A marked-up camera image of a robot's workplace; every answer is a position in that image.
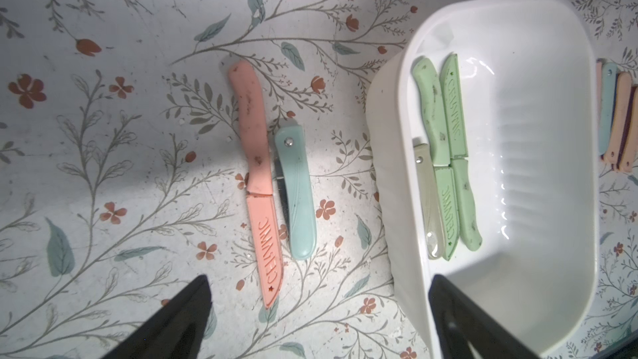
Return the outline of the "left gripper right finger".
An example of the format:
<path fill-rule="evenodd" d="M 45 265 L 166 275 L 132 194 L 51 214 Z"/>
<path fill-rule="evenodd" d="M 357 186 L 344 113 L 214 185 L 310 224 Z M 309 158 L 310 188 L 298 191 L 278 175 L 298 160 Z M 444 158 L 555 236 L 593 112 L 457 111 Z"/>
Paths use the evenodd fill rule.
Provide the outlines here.
<path fill-rule="evenodd" d="M 429 302 L 442 357 L 538 357 L 445 276 L 433 277 Z"/>

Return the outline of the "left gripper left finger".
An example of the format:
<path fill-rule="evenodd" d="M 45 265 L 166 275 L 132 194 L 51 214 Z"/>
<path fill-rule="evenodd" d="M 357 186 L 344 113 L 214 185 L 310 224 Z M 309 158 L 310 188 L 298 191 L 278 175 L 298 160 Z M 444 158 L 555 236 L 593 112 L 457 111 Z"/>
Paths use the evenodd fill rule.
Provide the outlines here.
<path fill-rule="evenodd" d="M 212 308 L 209 281 L 199 275 L 106 358 L 196 358 Z"/>

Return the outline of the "green celvinc knife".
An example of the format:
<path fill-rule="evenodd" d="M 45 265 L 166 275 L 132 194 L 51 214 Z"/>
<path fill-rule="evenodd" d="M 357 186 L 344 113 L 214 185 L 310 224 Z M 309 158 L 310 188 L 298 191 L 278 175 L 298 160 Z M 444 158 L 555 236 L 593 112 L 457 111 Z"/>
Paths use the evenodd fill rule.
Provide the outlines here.
<path fill-rule="evenodd" d="M 427 142 L 420 144 L 430 146 L 430 156 L 435 169 L 440 213 L 445 232 L 442 259 L 449 261 L 459 242 L 460 221 L 454 175 L 450 167 L 449 136 L 440 78 L 434 64 L 428 58 L 420 58 L 413 66 L 411 73 L 420 94 L 420 114 L 427 137 Z"/>

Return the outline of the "teal folding knife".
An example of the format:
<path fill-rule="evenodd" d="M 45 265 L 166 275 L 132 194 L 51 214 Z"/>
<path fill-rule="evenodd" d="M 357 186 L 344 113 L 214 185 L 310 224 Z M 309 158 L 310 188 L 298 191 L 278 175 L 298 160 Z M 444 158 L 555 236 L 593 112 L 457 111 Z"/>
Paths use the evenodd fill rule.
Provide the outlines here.
<path fill-rule="evenodd" d="M 612 61 L 604 61 L 600 63 L 599 70 L 600 119 L 598 126 L 598 154 L 603 156 L 611 139 L 617 65 Z"/>

